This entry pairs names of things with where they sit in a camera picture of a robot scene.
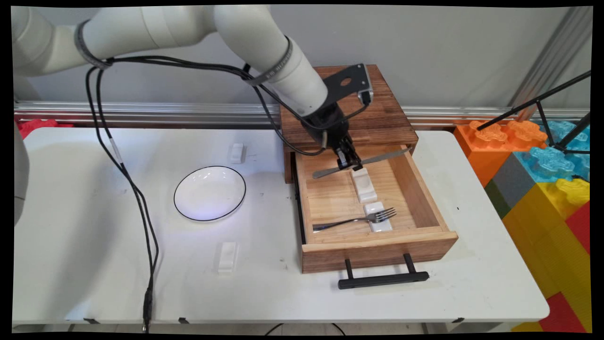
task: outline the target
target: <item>yellow toy block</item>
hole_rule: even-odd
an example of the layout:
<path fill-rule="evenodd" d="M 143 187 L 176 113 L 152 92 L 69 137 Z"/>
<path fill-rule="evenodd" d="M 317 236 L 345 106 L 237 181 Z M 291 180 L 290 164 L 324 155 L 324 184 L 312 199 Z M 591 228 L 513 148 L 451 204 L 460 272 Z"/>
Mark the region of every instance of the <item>yellow toy block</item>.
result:
<path fill-rule="evenodd" d="M 512 332 L 543 332 L 543 329 L 538 322 L 523 322 L 512 328 Z"/>
<path fill-rule="evenodd" d="M 590 200 L 590 184 L 575 178 L 559 179 L 555 183 L 537 183 L 560 216 L 566 220 Z"/>
<path fill-rule="evenodd" d="M 585 330 L 591 333 L 591 269 L 585 248 L 562 223 L 535 244 L 535 251 Z"/>
<path fill-rule="evenodd" d="M 564 218 L 541 189 L 540 184 L 535 184 L 508 213 L 516 216 L 533 244 L 564 222 Z"/>
<path fill-rule="evenodd" d="M 543 296 L 547 299 L 559 293 L 560 288 L 537 255 L 524 229 L 518 223 L 517 217 L 514 214 L 507 214 L 502 221 Z"/>

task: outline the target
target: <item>silver fork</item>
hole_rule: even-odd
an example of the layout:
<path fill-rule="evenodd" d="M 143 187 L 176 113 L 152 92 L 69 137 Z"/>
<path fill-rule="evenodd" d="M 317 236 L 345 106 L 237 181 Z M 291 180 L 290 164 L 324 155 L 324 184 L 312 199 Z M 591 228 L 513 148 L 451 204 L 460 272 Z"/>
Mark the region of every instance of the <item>silver fork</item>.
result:
<path fill-rule="evenodd" d="M 385 209 L 382 211 L 374 212 L 367 215 L 367 217 L 351 218 L 350 220 L 340 221 L 336 223 L 325 223 L 325 224 L 313 224 L 312 232 L 319 232 L 321 230 L 339 226 L 340 224 L 356 222 L 356 221 L 369 221 L 372 223 L 380 223 L 393 218 L 396 215 L 394 208 Z"/>

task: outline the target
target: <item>white ceramic block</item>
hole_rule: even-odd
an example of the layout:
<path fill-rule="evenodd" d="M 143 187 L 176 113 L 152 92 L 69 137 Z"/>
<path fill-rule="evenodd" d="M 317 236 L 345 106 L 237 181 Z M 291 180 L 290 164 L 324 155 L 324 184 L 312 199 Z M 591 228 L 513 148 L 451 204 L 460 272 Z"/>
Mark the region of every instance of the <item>white ceramic block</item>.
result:
<path fill-rule="evenodd" d="M 366 168 L 351 171 L 350 175 L 352 176 L 352 181 L 355 183 L 356 195 L 359 197 L 359 202 L 369 203 L 378 199 Z"/>
<path fill-rule="evenodd" d="M 365 204 L 365 206 L 363 207 L 363 210 L 365 211 L 365 216 L 367 216 L 369 214 L 373 214 L 374 212 L 384 210 L 384 205 L 382 204 L 382 202 L 373 202 L 373 203 Z M 385 220 L 384 222 L 380 222 L 380 223 L 369 222 L 369 226 L 371 227 L 372 232 L 392 230 L 392 225 L 390 224 L 390 220 Z"/>
<path fill-rule="evenodd" d="M 241 164 L 243 163 L 243 149 L 244 145 L 241 143 L 233 144 L 233 148 L 231 149 L 231 163 L 232 164 Z"/>
<path fill-rule="evenodd" d="M 223 242 L 220 248 L 220 260 L 218 262 L 218 273 L 229 274 L 235 269 L 237 258 L 237 242 Z"/>

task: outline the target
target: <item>black drawer handle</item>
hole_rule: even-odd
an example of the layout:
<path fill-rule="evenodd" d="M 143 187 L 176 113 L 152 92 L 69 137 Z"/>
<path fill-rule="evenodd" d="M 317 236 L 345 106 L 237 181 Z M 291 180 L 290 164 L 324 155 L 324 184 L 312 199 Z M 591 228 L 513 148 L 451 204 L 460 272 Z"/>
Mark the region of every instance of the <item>black drawer handle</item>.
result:
<path fill-rule="evenodd" d="M 338 281 L 338 288 L 340 289 L 351 289 L 359 287 L 373 287 L 373 286 L 385 286 L 387 284 L 407 283 L 407 282 L 418 282 L 426 281 L 430 276 L 428 272 L 416 272 L 415 266 L 413 266 L 413 260 L 411 255 L 406 253 L 403 254 L 405 258 L 405 264 L 407 264 L 408 273 L 405 274 L 394 274 L 394 275 L 382 275 L 382 276 L 368 276 L 366 278 L 354 278 L 352 276 L 352 267 L 350 266 L 350 260 L 346 259 L 346 271 L 348 272 L 348 278 Z"/>

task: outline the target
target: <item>knife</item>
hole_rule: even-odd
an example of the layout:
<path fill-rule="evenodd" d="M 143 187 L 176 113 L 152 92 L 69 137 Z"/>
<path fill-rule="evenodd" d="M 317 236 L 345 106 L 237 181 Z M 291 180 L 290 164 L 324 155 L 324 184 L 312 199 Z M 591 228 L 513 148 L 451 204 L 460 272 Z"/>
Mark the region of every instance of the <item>knife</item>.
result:
<path fill-rule="evenodd" d="M 395 158 L 395 157 L 398 157 L 398 156 L 404 154 L 405 152 L 407 152 L 409 150 L 411 150 L 411 148 L 400 149 L 400 150 L 393 151 L 393 152 L 387 152 L 385 154 L 381 154 L 381 155 L 376 156 L 376 157 L 372 157 L 372 158 L 369 158 L 369 159 L 361 160 L 361 164 L 365 165 L 365 164 L 369 164 L 369 163 L 379 162 L 381 160 Z M 317 178 L 325 177 L 327 175 L 333 174 L 334 172 L 338 172 L 340 170 L 342 170 L 342 169 L 340 169 L 340 168 L 331 168 L 331 169 L 325 169 L 325 170 L 315 171 L 312 174 L 312 178 L 317 179 Z"/>

